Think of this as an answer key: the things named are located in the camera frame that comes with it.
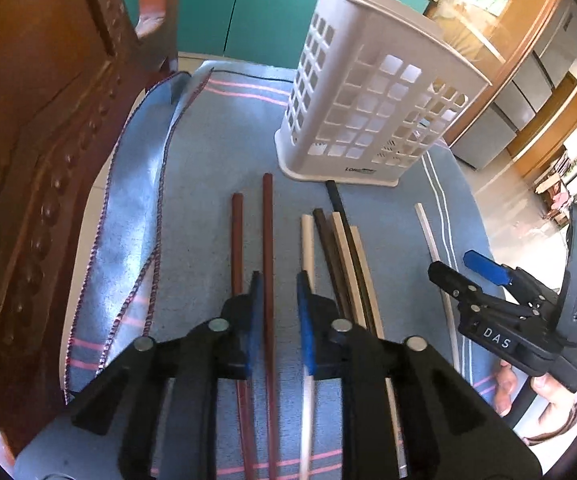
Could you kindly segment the person's right hand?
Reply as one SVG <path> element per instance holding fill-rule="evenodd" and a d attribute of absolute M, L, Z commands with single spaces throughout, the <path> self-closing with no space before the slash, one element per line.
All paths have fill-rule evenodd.
<path fill-rule="evenodd" d="M 550 374 L 528 377 L 522 387 L 519 386 L 517 374 L 512 365 L 500 360 L 496 377 L 494 409 L 498 415 L 509 419 L 511 412 L 521 400 L 521 392 L 529 391 L 533 398 L 532 404 L 538 398 L 547 402 L 537 422 L 531 424 L 531 429 L 522 440 L 528 446 L 535 446 L 566 434 L 577 423 L 577 390 L 569 391 Z"/>

